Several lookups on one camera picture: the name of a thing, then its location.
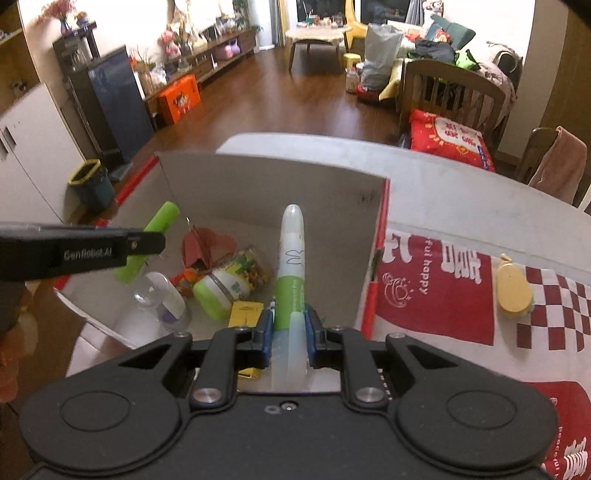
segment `pink towel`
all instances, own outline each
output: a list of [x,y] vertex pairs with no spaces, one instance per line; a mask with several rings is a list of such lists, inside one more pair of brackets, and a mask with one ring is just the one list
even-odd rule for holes
[[562,127],[556,131],[558,138],[542,158],[530,187],[572,205],[587,164],[587,145]]

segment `orange box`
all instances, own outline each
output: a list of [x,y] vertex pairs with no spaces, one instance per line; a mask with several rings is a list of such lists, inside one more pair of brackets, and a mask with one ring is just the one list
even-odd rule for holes
[[195,75],[187,75],[158,94],[158,109],[166,123],[172,125],[200,101]]

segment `red checkered pattern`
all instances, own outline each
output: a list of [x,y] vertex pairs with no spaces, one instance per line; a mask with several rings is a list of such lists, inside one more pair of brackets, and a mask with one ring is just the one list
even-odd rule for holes
[[517,347],[576,350],[591,341],[591,287],[553,270],[523,267],[534,310],[517,323]]

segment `red pillow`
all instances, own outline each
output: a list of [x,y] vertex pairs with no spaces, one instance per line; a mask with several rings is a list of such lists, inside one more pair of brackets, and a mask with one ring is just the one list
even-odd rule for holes
[[445,117],[413,110],[410,114],[411,150],[495,171],[482,134]]

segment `green foam stick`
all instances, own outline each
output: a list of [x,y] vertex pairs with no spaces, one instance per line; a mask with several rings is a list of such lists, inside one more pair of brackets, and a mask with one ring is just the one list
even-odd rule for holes
[[[180,213],[181,211],[173,202],[165,202],[156,215],[150,220],[148,225],[146,225],[144,232],[165,233]],[[121,283],[130,283],[137,276],[147,258],[148,255],[128,256],[127,264],[124,267],[119,267],[115,270],[115,279]]]

